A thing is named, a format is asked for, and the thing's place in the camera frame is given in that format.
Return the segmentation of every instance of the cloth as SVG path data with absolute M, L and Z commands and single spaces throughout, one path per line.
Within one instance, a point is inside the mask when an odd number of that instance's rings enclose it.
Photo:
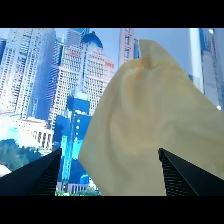
M 158 149 L 224 179 L 224 114 L 159 44 L 117 71 L 79 160 L 103 195 L 166 195 Z

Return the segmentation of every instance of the yellow cloth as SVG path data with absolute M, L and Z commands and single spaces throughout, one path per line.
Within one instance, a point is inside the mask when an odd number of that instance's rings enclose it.
M 166 195 L 158 149 L 224 179 L 224 114 L 154 41 L 117 71 L 79 159 L 103 195 Z

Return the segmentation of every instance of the beige fabric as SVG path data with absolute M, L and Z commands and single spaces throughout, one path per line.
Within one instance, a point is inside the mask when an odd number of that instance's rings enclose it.
M 156 42 L 105 90 L 79 159 L 104 195 L 166 195 L 158 149 L 224 179 L 224 114 Z

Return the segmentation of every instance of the dome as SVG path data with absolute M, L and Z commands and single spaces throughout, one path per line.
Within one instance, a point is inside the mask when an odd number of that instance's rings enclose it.
M 84 44 L 93 44 L 96 47 L 103 48 L 103 44 L 99 37 L 96 36 L 95 32 L 93 31 L 92 33 L 86 34 L 82 38 L 82 43 Z

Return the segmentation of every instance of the window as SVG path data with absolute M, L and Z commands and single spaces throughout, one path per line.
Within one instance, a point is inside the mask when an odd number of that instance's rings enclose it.
M 129 58 L 129 49 L 125 49 L 125 51 L 124 51 L 124 56 L 125 56 L 126 58 Z

